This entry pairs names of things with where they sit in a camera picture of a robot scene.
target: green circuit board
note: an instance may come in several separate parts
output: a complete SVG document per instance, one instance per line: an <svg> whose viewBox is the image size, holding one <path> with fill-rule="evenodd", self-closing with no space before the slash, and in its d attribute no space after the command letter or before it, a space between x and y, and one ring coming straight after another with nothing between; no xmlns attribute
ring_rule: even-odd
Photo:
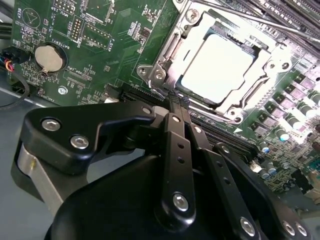
<svg viewBox="0 0 320 240"><path fill-rule="evenodd" d="M14 66L15 71L37 87L36 94L60 106L96 104L103 100L107 85L129 84L148 93L149 88L137 75L136 68L154 63L178 15L172 0L17 0L12 44L34 53L37 46L54 43L66 53L67 64L58 73L45 75L33 58ZM318 133L297 144L292 139L279 141L275 135L277 124L262 135L252 129L260 121L269 99L283 93L296 78L303 78L301 72L312 68L317 61L297 45L293 44L292 49L292 69L277 76L269 95L246 111L240 125L198 116L249 143L259 145L265 141L270 153L263 156L277 168L277 174L266 183L275 192L284 191L283 184L296 169L308 171L320 158L312 148L312 143L320 141ZM67 89L67 94L59 93L61 86ZM312 89L304 90L306 96L312 92ZM296 106L301 102L294 100ZM317 117L309 120L304 124L306 130L313 130L318 122Z"/></svg>
<svg viewBox="0 0 320 240"><path fill-rule="evenodd" d="M172 0L17 0L14 9L14 46L34 53L51 42L67 55L64 70L49 76L34 60L15 66L61 106L98 103L107 84L147 90L136 66L154 62L178 16Z"/></svg>

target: hex bolt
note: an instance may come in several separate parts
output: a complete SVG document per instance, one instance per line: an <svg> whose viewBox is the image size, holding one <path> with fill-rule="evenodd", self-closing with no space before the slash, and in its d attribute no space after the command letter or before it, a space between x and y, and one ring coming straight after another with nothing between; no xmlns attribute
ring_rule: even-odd
<svg viewBox="0 0 320 240"><path fill-rule="evenodd" d="M86 149L89 146L89 141L85 136L75 135L70 140L71 145L76 149Z"/></svg>
<svg viewBox="0 0 320 240"><path fill-rule="evenodd" d="M61 128L60 123L55 119L46 119L41 123L42 127L50 132L58 131Z"/></svg>

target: black plastic arm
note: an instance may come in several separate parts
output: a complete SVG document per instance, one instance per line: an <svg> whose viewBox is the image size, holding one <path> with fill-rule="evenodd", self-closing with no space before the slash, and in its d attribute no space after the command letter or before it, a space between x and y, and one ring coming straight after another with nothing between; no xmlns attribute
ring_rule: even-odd
<svg viewBox="0 0 320 240"><path fill-rule="evenodd" d="M59 171L81 174L102 147L99 139L125 127L151 124L155 117L150 106L141 101L39 108L25 116L20 140L30 154ZM57 121L60 129L46 130L42 123L48 119ZM73 136L85 137L88 146L75 148L71 144Z"/></svg>
<svg viewBox="0 0 320 240"><path fill-rule="evenodd" d="M224 144L214 149L226 161L247 207L269 239L311 240L307 226L285 205L251 169L232 151L224 151Z"/></svg>

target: metal rod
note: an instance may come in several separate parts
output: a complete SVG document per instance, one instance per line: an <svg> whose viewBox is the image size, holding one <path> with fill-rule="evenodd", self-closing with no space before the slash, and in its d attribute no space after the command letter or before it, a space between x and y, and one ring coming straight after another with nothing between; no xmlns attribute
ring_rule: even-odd
<svg viewBox="0 0 320 240"><path fill-rule="evenodd" d="M208 2L208 1L205 1L205 0L193 0L193 2L194 3L198 3L198 4L206 5L208 7L213 8L213 9L219 9L221 11L225 11L225 12L230 13L230 14L235 14L235 15L238 15L240 17L256 21L258 23L262 23L262 24L266 24L266 25L275 27L277 29L286 31L288 33L292 33L292 34L298 35L298 36L300 36L300 37L302 37L304 39L307 39L309 41L312 41L312 42L320 43L320 39L318 39L318 38L310 36L309 34L306 34L306 33L302 32L302 31L297 30L297 29L294 29L294 28L291 28L291 27L287 27L287 26L283 26L281 24L275 23L273 21L269 21L269 20L265 20L265 19L260 18L260 17L252 16L252 15L243 13L241 11L233 10L233 9L231 9L229 7L221 6L221 5L218 5L218 4L215 4L215 3L211 3L211 2Z"/></svg>

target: black bracket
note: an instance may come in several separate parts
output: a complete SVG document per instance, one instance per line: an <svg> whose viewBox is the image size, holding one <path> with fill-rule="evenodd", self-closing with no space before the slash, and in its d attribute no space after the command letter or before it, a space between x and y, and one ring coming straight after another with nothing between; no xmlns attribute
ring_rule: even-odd
<svg viewBox="0 0 320 240"><path fill-rule="evenodd" d="M20 140L30 154L59 171L81 174L103 148L100 140L112 140L129 126L151 124L155 117L140 101L35 109L24 118ZM75 136L81 136L78 148L71 142Z"/></svg>
<svg viewBox="0 0 320 240"><path fill-rule="evenodd" d="M170 112L165 117L140 101L33 110L24 119L17 153L23 143L24 155L31 162L34 156L50 171L83 176L90 163L103 157L146 148L142 159L154 156L153 161L163 164L163 170L159 169L163 171L161 190L152 206L167 231L185 233L197 221L196 204L204 200L196 202L193 171L200 166L208 196L215 196L205 201L212 202L211 210L223 212L226 238L312 239L298 216L229 146L209 144L205 132L191 123L184 99L169 97Z"/></svg>

